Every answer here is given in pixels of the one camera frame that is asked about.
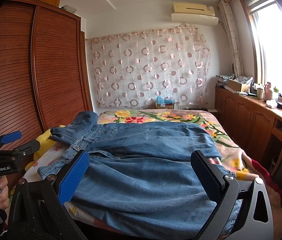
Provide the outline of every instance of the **yellow fabric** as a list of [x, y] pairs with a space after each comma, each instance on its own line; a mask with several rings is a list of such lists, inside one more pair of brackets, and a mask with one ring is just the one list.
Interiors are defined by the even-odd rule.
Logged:
[[45, 133], [39, 135], [36, 138], [36, 140], [40, 142], [40, 149], [34, 153], [33, 161], [25, 166], [25, 171], [28, 171], [28, 169], [31, 168], [33, 164], [36, 163], [38, 159], [44, 155], [44, 153], [47, 152], [48, 149], [50, 149], [54, 144], [56, 144], [55, 141], [49, 139], [50, 136], [51, 129], [47, 130]]

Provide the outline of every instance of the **louvered door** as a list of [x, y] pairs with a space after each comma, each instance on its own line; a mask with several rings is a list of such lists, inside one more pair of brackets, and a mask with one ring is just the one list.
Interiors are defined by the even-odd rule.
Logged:
[[5, 3], [0, 8], [0, 134], [20, 130], [26, 143], [42, 133], [29, 67], [29, 42], [35, 7]]
[[86, 101], [80, 75], [79, 21], [47, 8], [36, 12], [34, 84], [43, 124], [69, 124]]

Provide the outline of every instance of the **patterned wall hanging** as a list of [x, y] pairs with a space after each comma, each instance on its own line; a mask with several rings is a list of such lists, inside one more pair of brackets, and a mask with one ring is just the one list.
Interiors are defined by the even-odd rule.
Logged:
[[90, 39], [100, 107], [146, 108], [157, 96], [182, 105], [206, 103], [210, 50], [197, 27]]

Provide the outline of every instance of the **jeans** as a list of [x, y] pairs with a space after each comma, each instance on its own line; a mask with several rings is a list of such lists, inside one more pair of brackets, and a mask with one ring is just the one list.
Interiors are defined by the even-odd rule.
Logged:
[[[216, 203], [206, 195], [190, 156], [200, 150], [207, 158], [221, 159], [211, 136], [191, 123], [96, 122], [95, 113], [81, 112], [71, 125], [53, 128], [52, 138], [70, 147], [60, 159], [39, 168], [41, 177], [56, 174], [85, 149], [90, 165], [71, 200], [76, 206], [128, 235], [164, 240], [194, 237]], [[223, 174], [231, 173], [218, 167]], [[237, 201], [225, 234], [240, 204]]]

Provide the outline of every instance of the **finger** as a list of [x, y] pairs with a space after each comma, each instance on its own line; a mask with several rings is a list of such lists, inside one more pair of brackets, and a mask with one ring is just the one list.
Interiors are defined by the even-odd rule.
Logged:
[[6, 176], [2, 176], [0, 178], [0, 189], [4, 189], [7, 186], [7, 178]]
[[6, 199], [3, 203], [0, 203], [0, 209], [7, 209], [9, 207], [9, 204], [9, 199]]
[[9, 189], [8, 187], [5, 187], [4, 189], [2, 189], [0, 193], [0, 203], [3, 203], [7, 199], [8, 195], [9, 195]]

